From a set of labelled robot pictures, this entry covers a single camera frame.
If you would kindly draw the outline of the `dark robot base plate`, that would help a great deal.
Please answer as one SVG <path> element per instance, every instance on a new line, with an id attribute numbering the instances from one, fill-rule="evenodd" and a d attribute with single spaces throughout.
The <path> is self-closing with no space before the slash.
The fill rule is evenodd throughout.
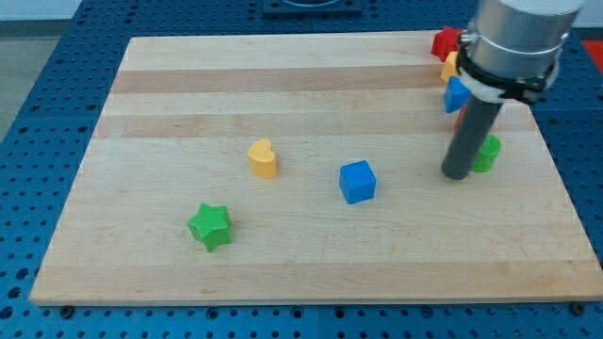
<path id="1" fill-rule="evenodd" d="M 264 16 L 315 16 L 331 14 L 361 14 L 362 0 L 261 0 Z"/>

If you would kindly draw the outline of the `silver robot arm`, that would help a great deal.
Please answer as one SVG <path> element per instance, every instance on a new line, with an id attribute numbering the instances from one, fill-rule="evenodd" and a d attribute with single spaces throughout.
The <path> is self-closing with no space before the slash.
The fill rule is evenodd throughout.
<path id="1" fill-rule="evenodd" d="M 584 0 L 481 0 L 458 38 L 461 82 L 483 102 L 537 102 Z"/>

